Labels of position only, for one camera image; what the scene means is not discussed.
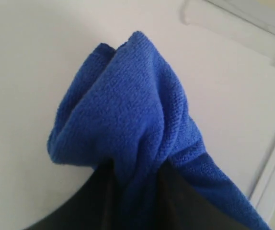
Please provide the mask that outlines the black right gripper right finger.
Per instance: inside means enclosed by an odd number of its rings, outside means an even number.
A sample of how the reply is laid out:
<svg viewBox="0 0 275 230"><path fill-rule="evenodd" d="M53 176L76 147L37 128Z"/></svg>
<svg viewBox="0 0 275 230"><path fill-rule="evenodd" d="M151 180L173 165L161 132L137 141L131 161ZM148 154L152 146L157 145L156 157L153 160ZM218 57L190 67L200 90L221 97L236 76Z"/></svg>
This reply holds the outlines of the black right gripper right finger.
<svg viewBox="0 0 275 230"><path fill-rule="evenodd" d="M212 160L158 170L158 229L258 230L260 216Z"/></svg>

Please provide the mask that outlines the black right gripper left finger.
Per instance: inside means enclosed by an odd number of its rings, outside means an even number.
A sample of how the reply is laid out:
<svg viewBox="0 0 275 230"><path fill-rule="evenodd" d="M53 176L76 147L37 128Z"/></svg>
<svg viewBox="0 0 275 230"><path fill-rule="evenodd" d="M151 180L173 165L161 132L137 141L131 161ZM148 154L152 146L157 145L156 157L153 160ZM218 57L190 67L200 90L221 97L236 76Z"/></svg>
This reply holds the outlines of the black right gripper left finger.
<svg viewBox="0 0 275 230"><path fill-rule="evenodd" d="M68 201L28 230L117 230L119 188L112 161L101 164Z"/></svg>

